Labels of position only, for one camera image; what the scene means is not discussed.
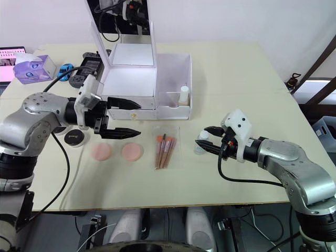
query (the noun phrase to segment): tissue box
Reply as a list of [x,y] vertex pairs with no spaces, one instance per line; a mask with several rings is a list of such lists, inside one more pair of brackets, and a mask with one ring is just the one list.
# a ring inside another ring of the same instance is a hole
[[25,61],[14,66],[14,75],[22,84],[53,79],[56,70],[54,62],[48,55],[37,57],[41,61]]

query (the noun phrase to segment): table surface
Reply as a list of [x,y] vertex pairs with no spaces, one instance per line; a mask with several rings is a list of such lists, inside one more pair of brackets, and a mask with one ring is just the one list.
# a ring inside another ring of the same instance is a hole
[[[44,45],[35,54],[48,54],[58,67],[65,63],[79,66],[86,51],[96,51],[95,45]],[[226,181],[218,174],[217,156],[194,154],[194,140],[200,131],[207,126],[219,126],[223,117],[236,108],[249,118],[255,138],[264,136],[299,144],[311,161],[336,180],[334,164],[257,44],[157,44],[157,51],[192,55],[192,118],[188,121],[110,120],[109,128],[127,127],[142,132],[126,140],[103,140],[88,130],[90,140],[84,146],[65,145],[70,158],[70,178],[49,211],[288,201],[285,190],[277,186]],[[23,85],[13,80],[0,97],[0,121],[16,111],[23,98],[40,92],[47,84]],[[58,82],[50,92],[75,97],[77,89],[68,82]],[[174,156],[170,166],[162,170],[154,169],[155,126],[179,127],[180,140]],[[212,136],[211,140],[220,143],[219,138]],[[90,155],[93,145],[100,142],[109,143],[113,152],[111,158],[102,162]],[[136,162],[121,157],[122,146],[130,142],[139,143],[144,149]],[[223,161],[222,169],[234,178],[277,181],[255,163],[228,160]],[[39,156],[34,172],[31,191],[35,192],[33,210],[37,211],[56,195],[66,176],[65,158],[52,138]]]

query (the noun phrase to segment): round sponge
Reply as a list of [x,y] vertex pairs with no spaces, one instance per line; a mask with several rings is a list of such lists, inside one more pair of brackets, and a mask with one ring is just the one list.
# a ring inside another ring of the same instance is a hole
[[125,144],[121,150],[121,155],[127,161],[136,161],[142,155],[142,146],[137,143]]
[[111,145],[107,143],[98,143],[92,148],[91,156],[98,161],[108,159],[112,155]]

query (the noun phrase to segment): black wheel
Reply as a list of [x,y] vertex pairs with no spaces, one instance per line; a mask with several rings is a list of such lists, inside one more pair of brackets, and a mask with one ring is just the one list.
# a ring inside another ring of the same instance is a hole
[[205,252],[188,244],[168,241],[134,240],[96,247],[91,252]]

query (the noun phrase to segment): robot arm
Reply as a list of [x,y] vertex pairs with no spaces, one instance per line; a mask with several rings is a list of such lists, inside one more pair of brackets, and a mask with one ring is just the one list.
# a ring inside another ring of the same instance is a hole
[[282,183],[296,211],[307,249],[319,246],[319,250],[314,251],[328,251],[327,247],[334,246],[335,183],[322,167],[307,158],[300,146],[285,141],[251,138],[251,124],[240,110],[227,115],[221,127],[208,127],[205,130],[223,137],[221,147],[205,140],[196,140],[206,151],[216,155],[222,153],[224,160],[234,158],[239,162],[247,160],[257,163]]
[[80,129],[94,129],[106,139],[125,139],[140,132],[127,128],[107,129],[107,110],[139,109],[137,103],[97,96],[99,82],[89,75],[77,98],[65,98],[41,92],[27,97],[20,109],[0,125],[0,250],[15,246],[16,228],[27,222],[34,193],[28,191],[34,178],[38,155],[56,127],[69,124]]

